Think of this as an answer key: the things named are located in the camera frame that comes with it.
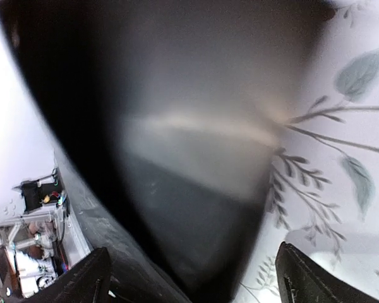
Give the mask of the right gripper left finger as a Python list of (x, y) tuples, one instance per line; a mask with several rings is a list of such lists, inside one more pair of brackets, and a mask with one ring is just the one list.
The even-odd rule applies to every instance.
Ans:
[(107, 248), (94, 249), (52, 285), (27, 299), (33, 303), (109, 302), (111, 257)]

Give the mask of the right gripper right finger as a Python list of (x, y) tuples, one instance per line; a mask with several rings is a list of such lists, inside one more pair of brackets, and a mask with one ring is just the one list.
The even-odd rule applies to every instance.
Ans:
[(275, 259), (280, 301), (379, 302), (379, 254), (349, 252), (338, 266), (329, 260), (282, 242)]

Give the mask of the black wrapping paper sheet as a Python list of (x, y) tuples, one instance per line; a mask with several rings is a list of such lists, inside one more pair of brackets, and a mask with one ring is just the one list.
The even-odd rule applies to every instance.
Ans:
[(230, 302), (326, 1), (0, 1), (92, 246), (132, 302)]

